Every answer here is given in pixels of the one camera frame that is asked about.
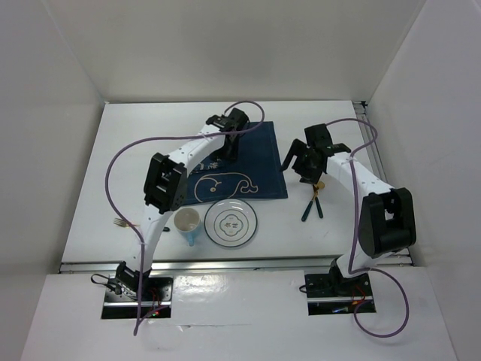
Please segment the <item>blue whale placemat cloth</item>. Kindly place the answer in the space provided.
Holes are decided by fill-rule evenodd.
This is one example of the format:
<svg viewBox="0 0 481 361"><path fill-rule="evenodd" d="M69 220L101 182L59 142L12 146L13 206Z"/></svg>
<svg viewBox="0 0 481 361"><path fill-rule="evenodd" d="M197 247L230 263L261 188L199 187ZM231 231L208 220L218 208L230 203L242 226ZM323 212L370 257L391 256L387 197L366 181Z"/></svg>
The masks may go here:
<svg viewBox="0 0 481 361"><path fill-rule="evenodd" d="M185 205L222 199L286 199L274 124L264 122L239 143L237 160L205 158L188 177Z"/></svg>

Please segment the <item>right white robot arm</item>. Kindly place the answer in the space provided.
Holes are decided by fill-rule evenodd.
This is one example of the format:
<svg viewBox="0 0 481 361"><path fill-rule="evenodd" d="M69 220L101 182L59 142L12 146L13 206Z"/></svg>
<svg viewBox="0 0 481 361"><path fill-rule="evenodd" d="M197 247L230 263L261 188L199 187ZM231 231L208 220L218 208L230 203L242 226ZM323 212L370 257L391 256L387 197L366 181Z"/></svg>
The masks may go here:
<svg viewBox="0 0 481 361"><path fill-rule="evenodd" d="M329 289L343 295L381 259L416 243L413 196L407 188L395 188L364 167L355 157L360 147L335 144L327 124L310 126L304 134L304 141L292 141L280 169L292 168L302 183L312 186L327 174L354 199L351 247L332 261L328 273Z"/></svg>

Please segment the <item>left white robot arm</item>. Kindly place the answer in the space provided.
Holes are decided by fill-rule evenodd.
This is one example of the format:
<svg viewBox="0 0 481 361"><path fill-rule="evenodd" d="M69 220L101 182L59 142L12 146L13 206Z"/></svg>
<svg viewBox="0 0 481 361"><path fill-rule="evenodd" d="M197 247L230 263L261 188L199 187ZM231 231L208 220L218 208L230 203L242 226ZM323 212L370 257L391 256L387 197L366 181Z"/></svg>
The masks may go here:
<svg viewBox="0 0 481 361"><path fill-rule="evenodd" d="M121 290L130 299L139 300L147 294L153 254L168 219L186 201L192 170L206 158L234 162L240 136L249 122L243 111L233 108L227 115L210 117L183 146L167 155L152 156L144 182L144 214L140 226L134 228L140 249L116 269Z"/></svg>

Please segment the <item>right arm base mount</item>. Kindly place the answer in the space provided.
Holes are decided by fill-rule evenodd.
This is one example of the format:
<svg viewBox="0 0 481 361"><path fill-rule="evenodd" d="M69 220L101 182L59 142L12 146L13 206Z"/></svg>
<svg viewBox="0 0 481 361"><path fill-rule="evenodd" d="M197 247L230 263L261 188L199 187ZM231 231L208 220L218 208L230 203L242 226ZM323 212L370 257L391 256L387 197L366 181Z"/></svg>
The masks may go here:
<svg viewBox="0 0 481 361"><path fill-rule="evenodd" d="M352 314L359 305L359 313L376 313L376 306L367 274L335 284L328 274L306 274L298 290L307 297L310 316Z"/></svg>

